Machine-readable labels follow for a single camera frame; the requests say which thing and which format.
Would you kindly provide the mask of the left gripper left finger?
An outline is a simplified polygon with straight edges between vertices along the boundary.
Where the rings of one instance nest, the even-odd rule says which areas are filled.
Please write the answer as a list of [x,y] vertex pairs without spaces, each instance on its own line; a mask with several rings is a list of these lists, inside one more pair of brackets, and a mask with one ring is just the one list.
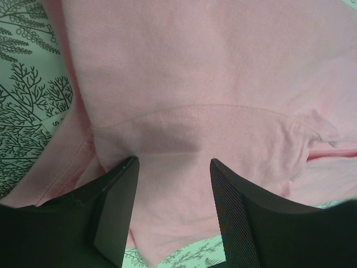
[[1,206],[2,267],[121,267],[139,161],[41,206]]

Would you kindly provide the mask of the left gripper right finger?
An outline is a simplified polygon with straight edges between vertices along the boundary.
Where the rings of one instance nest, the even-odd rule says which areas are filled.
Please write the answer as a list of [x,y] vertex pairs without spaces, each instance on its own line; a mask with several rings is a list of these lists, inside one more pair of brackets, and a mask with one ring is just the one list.
[[355,267],[356,201],[315,208],[210,162],[227,267]]

